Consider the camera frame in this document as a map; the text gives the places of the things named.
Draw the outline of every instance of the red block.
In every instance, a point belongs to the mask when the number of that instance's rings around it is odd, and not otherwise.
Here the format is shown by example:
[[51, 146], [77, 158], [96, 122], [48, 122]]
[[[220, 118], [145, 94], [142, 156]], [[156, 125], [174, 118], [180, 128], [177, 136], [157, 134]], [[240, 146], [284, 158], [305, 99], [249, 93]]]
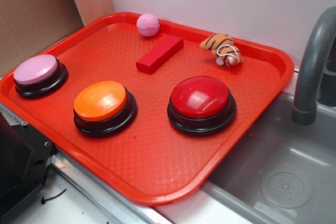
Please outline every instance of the red block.
[[183, 38], [168, 36], [136, 62], [136, 68], [145, 73], [153, 73], [184, 45]]

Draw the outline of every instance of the black device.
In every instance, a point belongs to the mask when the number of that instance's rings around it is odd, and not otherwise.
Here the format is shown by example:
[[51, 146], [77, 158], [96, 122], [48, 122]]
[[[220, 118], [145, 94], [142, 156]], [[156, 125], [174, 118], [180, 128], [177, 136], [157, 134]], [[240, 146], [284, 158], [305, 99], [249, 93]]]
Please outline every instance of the black device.
[[42, 190], [54, 150], [33, 126], [10, 126], [0, 113], [0, 223]]

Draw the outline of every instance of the cardboard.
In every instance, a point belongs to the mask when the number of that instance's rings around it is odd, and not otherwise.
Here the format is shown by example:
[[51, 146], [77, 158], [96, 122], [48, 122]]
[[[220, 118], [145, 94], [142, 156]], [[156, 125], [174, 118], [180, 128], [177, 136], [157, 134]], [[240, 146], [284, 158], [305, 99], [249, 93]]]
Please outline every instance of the cardboard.
[[74, 0], [0, 0], [0, 77], [82, 26]]

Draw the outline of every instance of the gray sink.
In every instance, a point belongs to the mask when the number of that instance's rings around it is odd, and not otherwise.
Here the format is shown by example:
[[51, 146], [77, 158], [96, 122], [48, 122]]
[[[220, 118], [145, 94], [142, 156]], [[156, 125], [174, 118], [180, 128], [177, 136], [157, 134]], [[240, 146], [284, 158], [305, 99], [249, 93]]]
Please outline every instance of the gray sink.
[[319, 105], [301, 126], [292, 101], [282, 92], [208, 180], [259, 221], [336, 223], [336, 110]]

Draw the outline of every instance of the plastic tray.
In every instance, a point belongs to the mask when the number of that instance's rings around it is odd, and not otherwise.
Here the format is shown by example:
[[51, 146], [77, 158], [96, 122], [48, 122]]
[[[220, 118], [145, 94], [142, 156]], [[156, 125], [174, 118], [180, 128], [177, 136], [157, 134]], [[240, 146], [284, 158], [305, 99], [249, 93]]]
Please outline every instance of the plastic tray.
[[[11, 71], [0, 81], [0, 102], [122, 195], [154, 206], [197, 190], [283, 89], [294, 66], [278, 49], [235, 38], [244, 63], [221, 67], [210, 51], [199, 48], [213, 33], [160, 20], [159, 33], [146, 38], [135, 26], [138, 17], [103, 17], [43, 51], [67, 67], [64, 86], [46, 97], [23, 99], [15, 91]], [[184, 47], [153, 74], [138, 71], [136, 61], [168, 35], [182, 37]], [[191, 137], [169, 123], [172, 90], [193, 76], [221, 79], [236, 99], [236, 118], [221, 133]], [[123, 132], [88, 138], [73, 123], [73, 104], [83, 88], [102, 80], [123, 84], [135, 96], [139, 111]]]

